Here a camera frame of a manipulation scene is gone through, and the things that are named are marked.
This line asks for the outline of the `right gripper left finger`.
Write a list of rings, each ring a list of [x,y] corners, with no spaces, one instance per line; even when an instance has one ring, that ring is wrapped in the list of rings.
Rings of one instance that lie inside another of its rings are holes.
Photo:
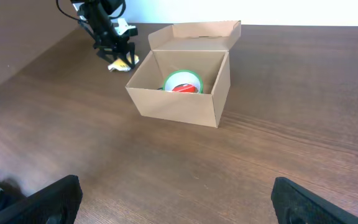
[[[82,198],[76,175],[68,175],[23,199],[0,189],[0,224],[74,224]]]

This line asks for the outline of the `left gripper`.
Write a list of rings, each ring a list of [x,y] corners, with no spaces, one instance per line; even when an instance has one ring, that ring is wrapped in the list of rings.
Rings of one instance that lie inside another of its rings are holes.
[[[79,22],[94,39],[94,48],[102,48],[96,53],[99,58],[113,63],[121,53],[124,68],[135,68],[135,43],[129,42],[129,36],[118,34],[103,6],[80,6],[79,15],[85,17],[88,23],[85,25],[85,22]]]

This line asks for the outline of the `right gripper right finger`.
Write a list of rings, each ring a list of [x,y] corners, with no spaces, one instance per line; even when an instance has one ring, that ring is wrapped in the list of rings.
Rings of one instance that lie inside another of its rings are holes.
[[[358,217],[286,177],[275,179],[271,200],[279,224],[358,224]]]

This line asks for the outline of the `yellow sticky note pad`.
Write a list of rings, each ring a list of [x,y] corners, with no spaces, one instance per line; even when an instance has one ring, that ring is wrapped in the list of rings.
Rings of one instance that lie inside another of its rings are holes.
[[[132,63],[132,60],[131,60],[131,56],[130,55],[127,55],[127,59],[130,63]],[[138,55],[134,55],[134,62],[135,62],[135,65],[139,63],[139,57]],[[131,69],[131,67],[126,64],[124,61],[122,61],[121,59],[117,59],[115,60],[113,63],[111,63],[110,65],[108,65],[108,70],[110,72],[114,71],[114,70],[117,70],[117,71],[120,71],[120,72],[128,72]]]

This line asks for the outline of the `orange black stapler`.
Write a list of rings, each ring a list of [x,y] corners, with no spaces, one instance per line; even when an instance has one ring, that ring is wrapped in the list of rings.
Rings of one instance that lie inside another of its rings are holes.
[[[197,93],[198,89],[192,84],[184,83],[181,85],[177,85],[176,87],[173,88],[172,91],[184,92],[184,93]]]

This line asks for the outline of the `brown cardboard box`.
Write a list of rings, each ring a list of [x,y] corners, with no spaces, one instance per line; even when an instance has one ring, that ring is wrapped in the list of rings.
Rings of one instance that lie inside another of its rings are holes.
[[[126,85],[142,116],[218,127],[231,86],[229,51],[240,21],[173,24],[149,34],[150,52]],[[162,90],[169,74],[191,70],[202,93]]]

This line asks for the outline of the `green tape roll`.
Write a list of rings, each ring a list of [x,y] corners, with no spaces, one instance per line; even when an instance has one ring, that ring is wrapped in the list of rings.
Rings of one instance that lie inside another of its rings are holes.
[[[177,70],[169,74],[162,85],[162,90],[172,91],[174,87],[184,83],[192,84],[197,87],[197,93],[203,92],[204,85],[201,77],[191,70]]]

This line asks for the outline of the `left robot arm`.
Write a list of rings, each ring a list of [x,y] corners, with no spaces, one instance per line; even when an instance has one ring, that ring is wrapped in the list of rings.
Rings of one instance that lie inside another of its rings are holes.
[[[138,34],[136,26],[129,25],[122,15],[124,0],[78,0],[71,2],[76,9],[76,20],[94,40],[98,56],[109,62],[108,70],[127,72],[135,68],[139,58],[135,43],[130,38]]]

